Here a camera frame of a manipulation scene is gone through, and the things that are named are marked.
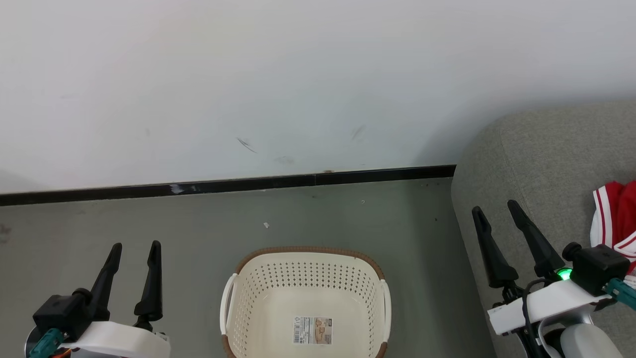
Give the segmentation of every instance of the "white wall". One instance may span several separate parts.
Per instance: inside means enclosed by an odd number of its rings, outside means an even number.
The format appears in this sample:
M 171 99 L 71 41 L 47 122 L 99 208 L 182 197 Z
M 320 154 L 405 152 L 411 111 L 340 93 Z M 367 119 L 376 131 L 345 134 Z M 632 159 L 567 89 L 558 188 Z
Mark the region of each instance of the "white wall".
M 452 164 L 503 114 L 636 97 L 635 13 L 1 0 L 0 192 Z

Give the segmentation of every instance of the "red and white clothing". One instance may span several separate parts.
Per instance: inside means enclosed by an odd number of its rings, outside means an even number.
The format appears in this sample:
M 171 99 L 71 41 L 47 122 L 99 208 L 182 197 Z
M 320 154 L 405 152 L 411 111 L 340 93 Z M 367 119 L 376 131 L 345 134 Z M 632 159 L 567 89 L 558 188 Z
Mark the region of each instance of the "red and white clothing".
M 605 244 L 630 260 L 630 275 L 636 275 L 636 181 L 623 185 L 611 182 L 594 190 L 596 213 L 592 219 L 590 244 Z

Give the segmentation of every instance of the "teal connector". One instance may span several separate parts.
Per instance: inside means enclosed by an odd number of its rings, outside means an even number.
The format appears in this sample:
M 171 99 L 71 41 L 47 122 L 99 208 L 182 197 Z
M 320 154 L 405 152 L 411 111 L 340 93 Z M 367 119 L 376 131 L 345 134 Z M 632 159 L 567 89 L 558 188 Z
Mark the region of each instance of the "teal connector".
M 49 358 L 64 341 L 64 335 L 57 328 L 49 329 L 38 341 L 29 355 L 31 358 Z
M 605 292 L 620 303 L 624 303 L 636 311 L 636 290 L 627 283 L 613 278 L 605 287 Z

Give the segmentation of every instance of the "basket handle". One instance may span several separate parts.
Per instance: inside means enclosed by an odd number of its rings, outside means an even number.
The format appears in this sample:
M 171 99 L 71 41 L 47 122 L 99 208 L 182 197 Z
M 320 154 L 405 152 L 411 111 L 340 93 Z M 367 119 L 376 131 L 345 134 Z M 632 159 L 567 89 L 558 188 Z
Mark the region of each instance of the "basket handle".
M 226 334 L 228 326 L 228 305 L 230 304 L 230 292 L 234 286 L 234 280 L 236 280 L 237 274 L 233 274 L 228 283 L 225 284 L 223 290 L 223 298 L 221 298 L 221 314 L 219 315 L 219 324 L 221 325 L 221 335 Z
M 388 342 L 391 335 L 391 292 L 385 280 L 380 282 L 384 291 L 384 341 Z

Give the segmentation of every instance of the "black baseboard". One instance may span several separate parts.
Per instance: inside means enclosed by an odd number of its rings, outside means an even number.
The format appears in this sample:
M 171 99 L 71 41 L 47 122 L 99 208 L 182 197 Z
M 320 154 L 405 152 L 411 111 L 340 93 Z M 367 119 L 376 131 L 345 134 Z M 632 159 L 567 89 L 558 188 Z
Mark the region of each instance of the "black baseboard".
M 453 176 L 454 172 L 455 166 L 449 165 L 272 176 L 268 178 L 216 180 L 197 183 L 136 185 L 131 187 L 28 192 L 0 195 L 0 206 L 63 203 L 68 201 L 132 199 L 136 197 L 176 196 L 289 187 L 312 187 L 316 185 L 385 182 L 388 180 L 448 178 Z

